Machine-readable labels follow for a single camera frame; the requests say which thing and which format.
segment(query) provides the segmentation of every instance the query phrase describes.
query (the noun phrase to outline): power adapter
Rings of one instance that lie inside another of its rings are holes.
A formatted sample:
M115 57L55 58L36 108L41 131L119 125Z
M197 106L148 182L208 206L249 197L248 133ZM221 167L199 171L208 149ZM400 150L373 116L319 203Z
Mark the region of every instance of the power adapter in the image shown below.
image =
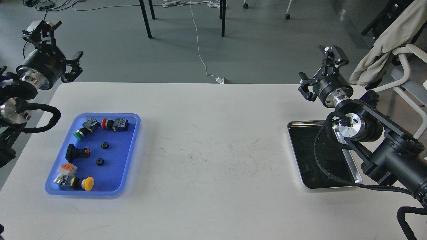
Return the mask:
M220 77L217 77L217 78L215 78L216 79L216 82L217 83L221 83L221 84L223 84L223 83L231 83L228 79L226 79L225 77L223 77L223 78L220 78Z
M55 4L53 2L45 2L45 3L38 3L36 6L39 10L46 10L46 9L53 8Z

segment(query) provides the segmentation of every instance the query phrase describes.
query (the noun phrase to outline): concrete floor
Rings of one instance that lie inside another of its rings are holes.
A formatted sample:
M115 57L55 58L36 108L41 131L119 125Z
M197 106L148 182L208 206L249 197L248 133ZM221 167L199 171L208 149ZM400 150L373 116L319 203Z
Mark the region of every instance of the concrete floor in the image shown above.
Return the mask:
M317 47L321 44L337 45L345 51L350 64L341 69L341 74L348 79L374 42L371 33L361 36L360 32L386 1L293 1L291 19L285 20L288 3L287 0L248 0L249 8L243 9L243 1L228 1L225 38L221 37L219 10L205 4L193 5L200 53L208 74L224 76L235 84L298 84L299 71L312 76L321 66L322 53ZM86 0L75 8L112 4L132 5L138 1ZM153 39L147 38L139 6L81 12L66 9L48 12L46 20L63 22L55 36L67 57L76 51L84 52L83 73L77 82L216 83L213 77L205 75L199 59L190 7L156 6L155 15L156 20L149 19ZM11 71L22 62L25 43L22 30L43 17L44 12L25 7L20 0L0 2L0 65L7 65ZM27 46L26 54L31 51ZM387 81L392 81L389 76L385 78ZM48 103L54 91L55 87L40 91L36 101ZM414 133L421 124L415 111L408 109L392 91L380 95L379 110ZM40 115L35 113L30 127L37 124ZM15 143L18 154L28 138L22 134ZM426 145L425 136L421 141ZM0 188L16 160L0 169Z

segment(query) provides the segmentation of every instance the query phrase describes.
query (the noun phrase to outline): table surface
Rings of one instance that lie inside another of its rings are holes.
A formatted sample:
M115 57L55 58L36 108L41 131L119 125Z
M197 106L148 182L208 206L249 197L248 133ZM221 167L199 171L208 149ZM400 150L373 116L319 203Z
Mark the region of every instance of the table surface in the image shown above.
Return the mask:
M354 88L355 97L363 94ZM59 86L50 105L62 118L31 136L0 191L6 240L404 239L397 209L418 206L401 193L302 186L287 124L325 119L331 109L305 101L298 85L77 82ZM44 190L84 112L141 117L128 179L115 197ZM407 219L427 236L425 217Z

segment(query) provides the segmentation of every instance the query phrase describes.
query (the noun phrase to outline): plastic tray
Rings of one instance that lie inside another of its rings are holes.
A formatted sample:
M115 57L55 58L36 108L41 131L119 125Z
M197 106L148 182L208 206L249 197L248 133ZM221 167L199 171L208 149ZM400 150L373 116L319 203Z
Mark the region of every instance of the plastic tray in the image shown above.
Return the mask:
M101 123L103 118L114 120L115 118L127 118L129 121L128 131L115 132L113 130L104 130L99 127L94 133L88 133L82 141L73 136L73 131L78 130L89 118L95 118ZM132 113L82 113L77 116L68 130L62 147L56 157L56 160L47 177L44 188L51 195L72 195L72 196L114 196L124 187L129 170L132 152L135 145L135 139L138 133L141 118ZM102 149L101 144L108 142L107 149ZM53 182L58 168L68 162L65 159L65 153L68 144L73 143L76 148L90 148L91 152L88 158L75 158L72 162L77 166L76 177L94 178L94 187L91 191L73 190L66 186L59 186ZM98 158L104 159L102 166L96 165Z

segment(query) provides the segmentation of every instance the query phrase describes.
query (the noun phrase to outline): electrical component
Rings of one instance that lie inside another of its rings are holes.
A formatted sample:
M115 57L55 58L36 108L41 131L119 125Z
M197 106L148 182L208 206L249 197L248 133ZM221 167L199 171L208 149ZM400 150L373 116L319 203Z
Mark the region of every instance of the electrical component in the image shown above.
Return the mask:
M113 120L107 120L104 118L101 121L101 128L102 129L109 129L114 131L127 131L129 127L129 121L127 118L116 118Z
M220 83L220 84L224 84L224 83L231 83L228 79L226 79L225 77L223 77L223 78L219 78L219 77L217 77L217 78L215 78L216 79L216 82L217 83Z
M55 178L54 182L60 186L70 187L75 190L85 190L90 191L94 187L94 179L92 177L88 178L77 178L77 167L71 163L62 164L58 168L59 174Z
M51 9L55 6L55 4L53 2L44 2L44 3L37 3L36 7L39 10L47 10L47 9Z
M95 161L95 163L96 163L98 166L102 166L102 165L104 164L104 159L102 159L102 158L98 158L98 159Z
M103 142L103 143L101 144L101 148L102 148L102 149L107 149L109 146L110 146L110 145L109 145L107 142Z
M88 158L91 150L88 147L78 149L74 144L68 144L67 152L65 153L65 159L72 163L75 158Z
M99 122L92 118L89 118L82 124L82 128L79 128L75 132L73 132L74 137L79 139L80 141L83 140L83 138L87 135L88 132L94 133L99 127Z

